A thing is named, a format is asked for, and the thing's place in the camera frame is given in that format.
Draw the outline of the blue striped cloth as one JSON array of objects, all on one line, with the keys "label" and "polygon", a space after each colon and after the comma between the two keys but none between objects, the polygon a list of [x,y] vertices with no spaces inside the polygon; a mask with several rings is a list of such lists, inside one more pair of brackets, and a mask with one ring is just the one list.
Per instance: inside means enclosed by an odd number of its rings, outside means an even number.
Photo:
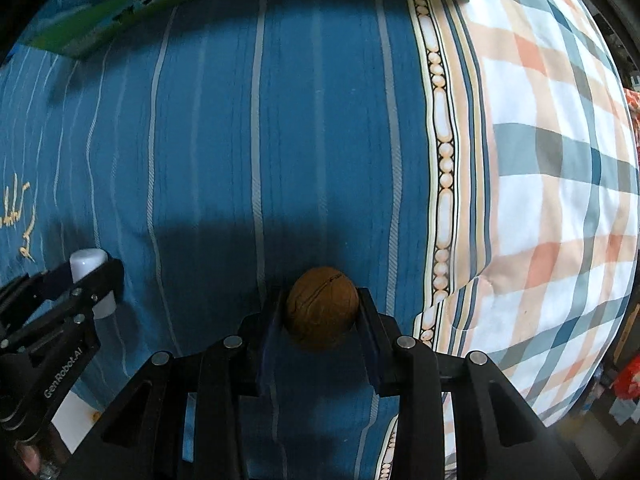
[{"label": "blue striped cloth", "polygon": [[198,0],[83,61],[1,66],[1,276],[85,247],[124,302],[79,393],[229,335],[334,266],[410,327],[426,256],[425,105],[405,0]]}]

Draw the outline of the brown walnut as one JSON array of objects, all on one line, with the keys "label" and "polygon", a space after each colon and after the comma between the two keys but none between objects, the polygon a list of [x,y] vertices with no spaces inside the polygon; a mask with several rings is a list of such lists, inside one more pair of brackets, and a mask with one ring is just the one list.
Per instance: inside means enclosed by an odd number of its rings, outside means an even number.
[{"label": "brown walnut", "polygon": [[292,286],[285,321],[296,344],[310,351],[337,347],[352,328],[359,307],[356,286],[342,271],[317,266]]}]

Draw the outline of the orange white towel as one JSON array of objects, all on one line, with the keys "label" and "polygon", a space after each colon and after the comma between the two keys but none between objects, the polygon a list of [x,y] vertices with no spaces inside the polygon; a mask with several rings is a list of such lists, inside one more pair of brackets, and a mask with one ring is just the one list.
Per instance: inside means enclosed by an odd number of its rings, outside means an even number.
[{"label": "orange white towel", "polygon": [[632,131],[634,132],[634,144],[638,158],[640,158],[640,93],[625,88],[624,95],[629,110]]}]

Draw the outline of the white earbud-shaped device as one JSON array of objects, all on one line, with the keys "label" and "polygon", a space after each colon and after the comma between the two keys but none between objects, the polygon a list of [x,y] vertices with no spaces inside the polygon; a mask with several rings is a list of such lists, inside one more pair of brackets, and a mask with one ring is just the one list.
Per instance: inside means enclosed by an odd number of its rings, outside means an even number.
[{"label": "white earbud-shaped device", "polygon": [[[100,248],[79,249],[70,255],[70,273],[73,283],[78,283],[92,271],[96,270],[103,263],[107,262],[107,252]],[[117,309],[114,292],[109,292],[102,300],[93,307],[93,314],[96,320],[108,318]]]}]

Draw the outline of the plaid checkered cloth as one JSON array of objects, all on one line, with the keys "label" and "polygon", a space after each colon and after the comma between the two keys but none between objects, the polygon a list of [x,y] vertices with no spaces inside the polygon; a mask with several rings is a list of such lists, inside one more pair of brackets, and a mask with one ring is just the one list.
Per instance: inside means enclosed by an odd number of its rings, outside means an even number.
[{"label": "plaid checkered cloth", "polygon": [[488,354],[545,424],[620,327],[639,168],[584,0],[405,0],[425,105],[426,256],[411,331]]}]

